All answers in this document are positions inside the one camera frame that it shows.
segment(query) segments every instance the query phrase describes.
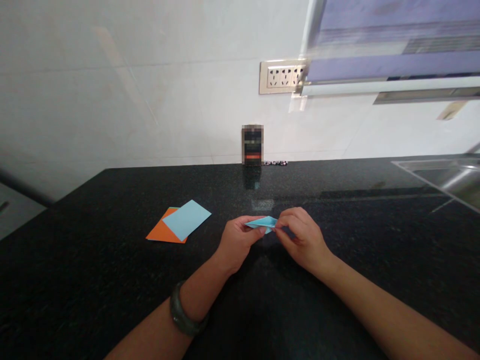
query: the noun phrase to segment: power socket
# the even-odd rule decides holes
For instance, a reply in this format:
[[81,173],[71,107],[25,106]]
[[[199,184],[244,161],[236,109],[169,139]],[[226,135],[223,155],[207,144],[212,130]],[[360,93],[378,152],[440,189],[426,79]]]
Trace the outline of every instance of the power socket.
[[267,88],[287,88],[291,86],[293,66],[268,68]]
[[296,87],[299,84],[299,81],[303,79],[304,70],[305,70],[305,65],[295,66],[292,69],[291,79],[290,79],[291,86]]
[[307,72],[307,61],[275,60],[260,64],[260,94],[294,93]]

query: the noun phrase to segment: light blue paper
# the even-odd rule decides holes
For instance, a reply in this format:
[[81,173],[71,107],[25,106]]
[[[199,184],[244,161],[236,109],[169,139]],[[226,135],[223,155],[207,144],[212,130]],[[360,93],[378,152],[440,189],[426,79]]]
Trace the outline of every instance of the light blue paper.
[[180,241],[184,241],[210,215],[212,215],[210,211],[205,210],[195,201],[190,200],[162,221]]
[[247,225],[250,228],[254,228],[254,229],[259,228],[259,227],[266,227],[265,234],[268,234],[269,232],[272,231],[272,228],[274,228],[276,224],[277,224],[277,219],[276,218],[273,218],[271,216],[266,216],[266,217],[262,217],[261,219],[258,219],[258,220],[253,220],[253,221],[247,222],[245,225]]

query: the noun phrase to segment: stainless steel sink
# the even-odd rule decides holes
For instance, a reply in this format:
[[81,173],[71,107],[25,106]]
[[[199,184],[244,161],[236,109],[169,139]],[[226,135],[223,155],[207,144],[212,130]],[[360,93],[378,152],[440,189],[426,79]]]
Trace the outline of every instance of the stainless steel sink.
[[480,213],[480,158],[392,163]]

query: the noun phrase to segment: orange paper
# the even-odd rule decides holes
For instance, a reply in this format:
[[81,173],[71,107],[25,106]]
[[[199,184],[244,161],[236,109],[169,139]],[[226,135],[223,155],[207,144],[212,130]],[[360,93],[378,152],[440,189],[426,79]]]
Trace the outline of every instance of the orange paper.
[[174,232],[170,230],[170,228],[162,221],[163,218],[166,218],[168,215],[173,214],[178,209],[178,207],[169,207],[166,213],[164,213],[161,217],[158,224],[155,225],[152,231],[150,231],[150,233],[146,236],[146,239],[153,241],[163,241],[167,243],[185,244],[188,237],[186,237],[184,241],[180,241],[180,239],[175,236]]

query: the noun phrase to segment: kitchen counter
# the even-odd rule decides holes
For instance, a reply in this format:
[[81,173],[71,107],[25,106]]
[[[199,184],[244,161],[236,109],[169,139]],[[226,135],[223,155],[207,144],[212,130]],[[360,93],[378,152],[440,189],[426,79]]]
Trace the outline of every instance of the kitchen counter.
[[[0,241],[5,359],[101,359],[217,248],[229,219],[302,206],[329,248],[480,350],[480,214],[391,164],[445,156],[108,169]],[[212,215],[185,244],[168,207]],[[385,359],[274,233],[256,243],[186,359]]]

